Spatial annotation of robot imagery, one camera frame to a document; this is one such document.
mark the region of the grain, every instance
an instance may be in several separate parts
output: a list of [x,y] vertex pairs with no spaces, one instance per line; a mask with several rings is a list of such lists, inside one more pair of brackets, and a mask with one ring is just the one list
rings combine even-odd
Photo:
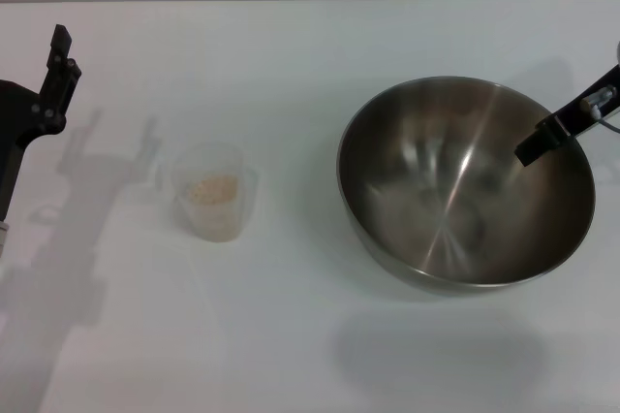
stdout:
[[234,175],[209,175],[191,185],[187,197],[195,205],[221,205],[235,199],[237,184],[237,177]]

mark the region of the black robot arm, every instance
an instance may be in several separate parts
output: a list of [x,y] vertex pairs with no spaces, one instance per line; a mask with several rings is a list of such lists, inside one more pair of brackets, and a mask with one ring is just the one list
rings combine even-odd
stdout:
[[[617,57],[620,63],[620,45]],[[565,107],[541,120],[532,135],[518,145],[514,154],[523,166],[528,166],[596,124],[620,133],[619,128],[605,121],[606,117],[620,109],[619,90],[620,67],[615,66]]]
[[40,93],[0,80],[0,221],[7,216],[26,147],[65,128],[65,114],[81,76],[76,61],[68,58],[70,47],[69,32],[56,25]]

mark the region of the clear plastic cup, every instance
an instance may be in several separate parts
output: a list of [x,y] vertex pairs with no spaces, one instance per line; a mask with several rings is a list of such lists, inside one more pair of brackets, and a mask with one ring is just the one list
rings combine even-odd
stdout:
[[209,241],[230,241],[242,228],[243,154],[227,143],[203,143],[172,166],[176,198],[196,233]]

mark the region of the white tabletop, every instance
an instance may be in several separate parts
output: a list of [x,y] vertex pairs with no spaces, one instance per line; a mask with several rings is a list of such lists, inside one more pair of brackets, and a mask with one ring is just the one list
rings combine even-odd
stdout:
[[[620,406],[617,136],[580,138],[598,202],[571,259],[470,297],[376,265],[335,176],[349,119],[407,79],[488,79],[559,108],[615,65],[620,0],[1,5],[0,78],[38,89],[55,23],[83,77],[9,212],[0,411]],[[253,173],[232,243],[171,207],[170,159],[203,140],[236,143]]]

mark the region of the metal mixing bowl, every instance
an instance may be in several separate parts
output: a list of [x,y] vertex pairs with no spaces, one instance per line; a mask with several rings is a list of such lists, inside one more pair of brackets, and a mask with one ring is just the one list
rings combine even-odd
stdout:
[[588,232],[594,180],[575,141],[523,168],[515,147],[549,111],[505,86],[439,77],[394,86],[354,117],[338,183],[375,259],[407,280],[499,287],[553,270]]

